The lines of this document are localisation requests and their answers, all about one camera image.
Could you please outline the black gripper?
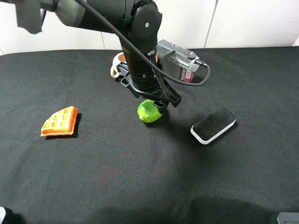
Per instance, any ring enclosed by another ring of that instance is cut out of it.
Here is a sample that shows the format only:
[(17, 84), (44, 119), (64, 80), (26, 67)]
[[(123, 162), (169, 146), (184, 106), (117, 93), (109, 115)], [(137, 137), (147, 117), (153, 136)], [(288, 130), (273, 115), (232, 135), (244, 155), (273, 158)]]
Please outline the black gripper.
[(123, 74), (121, 84), (128, 88), (136, 98), (154, 101), (160, 114), (167, 112), (168, 104), (177, 107), (181, 96), (152, 68), (142, 63), (127, 65), (120, 63), (117, 69)]

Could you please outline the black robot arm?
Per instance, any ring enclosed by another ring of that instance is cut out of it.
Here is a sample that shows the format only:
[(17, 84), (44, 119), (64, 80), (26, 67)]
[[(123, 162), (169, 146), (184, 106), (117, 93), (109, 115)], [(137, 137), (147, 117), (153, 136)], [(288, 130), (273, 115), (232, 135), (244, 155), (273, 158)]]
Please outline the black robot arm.
[(66, 26), (116, 34), (124, 62), (121, 83), (136, 98), (152, 100), (160, 112), (178, 106), (181, 96), (168, 84), (157, 54), (162, 14), (151, 0), (15, 0), (17, 25), (38, 34), (47, 12)]

